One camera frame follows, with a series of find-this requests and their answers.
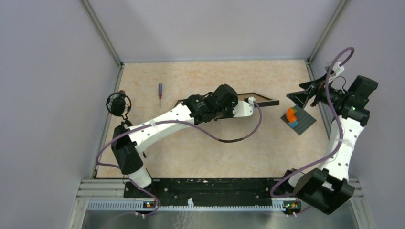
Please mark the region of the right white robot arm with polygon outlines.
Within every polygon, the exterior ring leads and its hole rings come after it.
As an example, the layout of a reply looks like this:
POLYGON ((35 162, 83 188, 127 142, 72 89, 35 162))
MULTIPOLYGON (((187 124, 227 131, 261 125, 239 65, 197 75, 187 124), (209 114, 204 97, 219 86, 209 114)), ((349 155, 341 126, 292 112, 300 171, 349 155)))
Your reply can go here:
POLYGON ((286 180, 280 183, 280 191, 287 197, 295 196, 326 215, 348 201, 355 188, 349 184, 349 165, 356 141, 370 118, 365 108, 369 96, 378 82, 358 75, 348 90, 334 89, 326 84, 326 76, 300 84, 300 92, 289 93, 299 108, 304 108, 313 98, 311 106, 324 103, 334 110, 329 143, 325 159, 317 168, 307 173, 289 170, 286 180))

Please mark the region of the black picture frame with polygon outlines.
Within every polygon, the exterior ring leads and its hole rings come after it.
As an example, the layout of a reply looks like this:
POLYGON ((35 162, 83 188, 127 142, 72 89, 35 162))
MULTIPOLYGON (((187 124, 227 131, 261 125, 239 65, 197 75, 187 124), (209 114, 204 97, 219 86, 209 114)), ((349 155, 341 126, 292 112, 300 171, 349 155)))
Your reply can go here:
MULTIPOLYGON (((256 102, 260 107, 268 107, 268 106, 276 106, 279 105, 279 100, 273 98, 272 101, 267 101, 267 102, 256 102)), ((217 117, 215 118, 216 120, 219 119, 228 119, 228 118, 233 118, 233 114, 232 114, 232 109, 228 109, 227 111, 223 111, 223 112, 219 112, 217 117)))

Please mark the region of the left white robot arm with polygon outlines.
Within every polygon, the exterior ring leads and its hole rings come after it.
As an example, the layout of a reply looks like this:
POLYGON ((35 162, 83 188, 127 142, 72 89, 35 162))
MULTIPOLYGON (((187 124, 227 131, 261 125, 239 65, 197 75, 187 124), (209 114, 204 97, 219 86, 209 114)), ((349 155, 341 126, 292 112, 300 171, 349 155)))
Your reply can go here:
POLYGON ((135 191, 141 197, 153 192, 152 178, 142 159, 143 153, 155 142, 191 125, 212 121, 221 112, 238 104, 238 94, 229 85, 222 84, 206 96, 193 94, 168 112, 137 126, 119 125, 111 149, 123 175, 135 182, 135 191))

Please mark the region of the blue red screwdriver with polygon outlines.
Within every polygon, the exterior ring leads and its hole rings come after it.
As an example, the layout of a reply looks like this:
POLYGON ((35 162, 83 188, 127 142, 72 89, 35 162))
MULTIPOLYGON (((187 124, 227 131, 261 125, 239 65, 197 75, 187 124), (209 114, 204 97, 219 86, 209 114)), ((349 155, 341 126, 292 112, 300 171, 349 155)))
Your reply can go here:
POLYGON ((163 92, 163 85, 162 83, 159 83, 158 84, 159 108, 161 108, 162 92, 163 92))

